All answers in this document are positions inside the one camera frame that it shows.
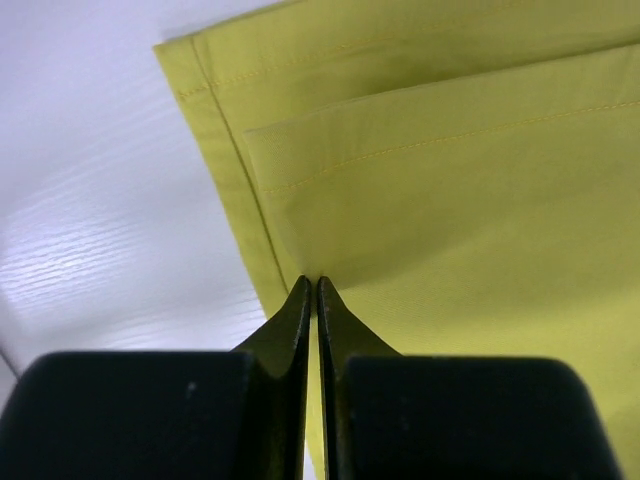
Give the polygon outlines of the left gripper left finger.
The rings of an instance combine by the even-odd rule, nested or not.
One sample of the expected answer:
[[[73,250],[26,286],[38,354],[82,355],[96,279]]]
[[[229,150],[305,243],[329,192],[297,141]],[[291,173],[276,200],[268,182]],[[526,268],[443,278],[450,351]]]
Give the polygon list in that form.
[[[298,479],[311,285],[229,351],[68,351],[20,377],[5,479]]]

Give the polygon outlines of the yellow-green trousers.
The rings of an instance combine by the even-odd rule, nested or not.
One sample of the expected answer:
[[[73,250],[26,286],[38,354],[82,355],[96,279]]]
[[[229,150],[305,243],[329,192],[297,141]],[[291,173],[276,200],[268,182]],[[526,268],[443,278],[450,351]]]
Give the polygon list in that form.
[[[639,5],[291,1],[157,45],[264,311],[554,357],[639,475]]]

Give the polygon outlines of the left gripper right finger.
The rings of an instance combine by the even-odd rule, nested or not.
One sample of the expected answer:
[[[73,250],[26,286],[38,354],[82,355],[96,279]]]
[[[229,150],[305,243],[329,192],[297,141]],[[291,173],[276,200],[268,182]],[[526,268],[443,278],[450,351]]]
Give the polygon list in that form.
[[[616,479],[591,396],[565,363],[405,356],[317,285],[329,479]]]

